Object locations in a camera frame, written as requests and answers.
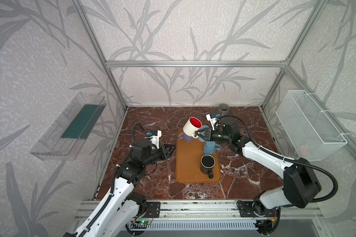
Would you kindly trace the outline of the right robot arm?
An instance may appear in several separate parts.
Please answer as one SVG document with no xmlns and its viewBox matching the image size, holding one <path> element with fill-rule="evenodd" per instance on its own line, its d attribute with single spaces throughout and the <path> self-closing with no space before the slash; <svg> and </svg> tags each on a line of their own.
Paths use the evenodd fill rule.
<svg viewBox="0 0 356 237">
<path fill-rule="evenodd" d="M 250 130 L 244 136 L 238 126 L 243 120 L 237 116 L 219 116 L 208 114 L 211 127 L 203 127 L 195 131 L 195 135 L 204 141 L 226 143 L 236 154 L 253 160 L 273 171 L 283 180 L 283 186 L 262 192 L 258 195 L 248 211 L 263 217 L 270 209 L 282 206 L 305 208 L 309 203 L 322 202 L 334 197 L 339 189 L 337 179 L 327 170 L 310 164 L 305 158 L 289 158 L 271 151 L 258 144 Z M 316 171 L 328 176 L 332 182 L 332 190 L 323 197 L 316 197 L 322 190 Z"/>
</svg>

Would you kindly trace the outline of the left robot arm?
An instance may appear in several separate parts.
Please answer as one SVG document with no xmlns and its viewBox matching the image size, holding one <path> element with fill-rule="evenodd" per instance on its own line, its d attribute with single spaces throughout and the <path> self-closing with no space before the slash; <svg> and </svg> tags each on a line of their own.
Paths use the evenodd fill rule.
<svg viewBox="0 0 356 237">
<path fill-rule="evenodd" d="M 133 140 L 130 151 L 115 171 L 111 187 L 92 214 L 74 233 L 66 237 L 115 237 L 135 217 L 146 213 L 146 197 L 133 190 L 145 176 L 146 168 L 159 161 L 169 159 L 175 149 L 174 144 L 160 144 L 160 130 L 147 132 L 140 123 L 145 137 Z"/>
</svg>

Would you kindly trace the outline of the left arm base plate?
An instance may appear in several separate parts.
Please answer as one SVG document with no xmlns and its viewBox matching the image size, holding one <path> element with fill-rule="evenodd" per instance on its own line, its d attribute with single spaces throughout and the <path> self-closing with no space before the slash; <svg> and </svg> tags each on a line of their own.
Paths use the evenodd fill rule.
<svg viewBox="0 0 356 237">
<path fill-rule="evenodd" d="M 161 202 L 146 201 L 141 204 L 138 216 L 142 218 L 159 218 L 161 211 Z"/>
</svg>

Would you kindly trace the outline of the grey mug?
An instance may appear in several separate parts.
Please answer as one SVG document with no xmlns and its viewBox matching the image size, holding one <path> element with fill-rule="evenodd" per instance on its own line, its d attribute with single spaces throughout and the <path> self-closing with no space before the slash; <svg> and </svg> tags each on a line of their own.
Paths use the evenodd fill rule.
<svg viewBox="0 0 356 237">
<path fill-rule="evenodd" d="M 229 110 L 230 110 L 230 107 L 229 107 L 228 104 L 221 103 L 221 104 L 218 106 L 218 112 L 217 112 L 217 114 L 219 114 L 220 116 L 228 115 L 228 114 L 229 114 Z"/>
</svg>

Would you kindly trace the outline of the white mug red inside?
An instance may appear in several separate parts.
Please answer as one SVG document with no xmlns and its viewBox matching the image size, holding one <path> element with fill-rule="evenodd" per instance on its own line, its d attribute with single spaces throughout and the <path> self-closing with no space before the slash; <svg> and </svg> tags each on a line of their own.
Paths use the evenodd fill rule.
<svg viewBox="0 0 356 237">
<path fill-rule="evenodd" d="M 190 117 L 183 127 L 183 132 L 194 139 L 198 138 L 196 131 L 202 127 L 202 122 L 196 117 Z"/>
</svg>

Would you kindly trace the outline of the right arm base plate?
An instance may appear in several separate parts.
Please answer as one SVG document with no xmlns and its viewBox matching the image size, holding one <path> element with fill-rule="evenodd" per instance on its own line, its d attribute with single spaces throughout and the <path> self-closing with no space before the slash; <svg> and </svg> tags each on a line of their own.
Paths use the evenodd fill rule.
<svg viewBox="0 0 356 237">
<path fill-rule="evenodd" d="M 278 208 L 273 209 L 265 208 L 259 201 L 242 201 L 236 202 L 236 207 L 241 217 L 261 217 L 261 218 L 273 218 L 276 217 Z"/>
</svg>

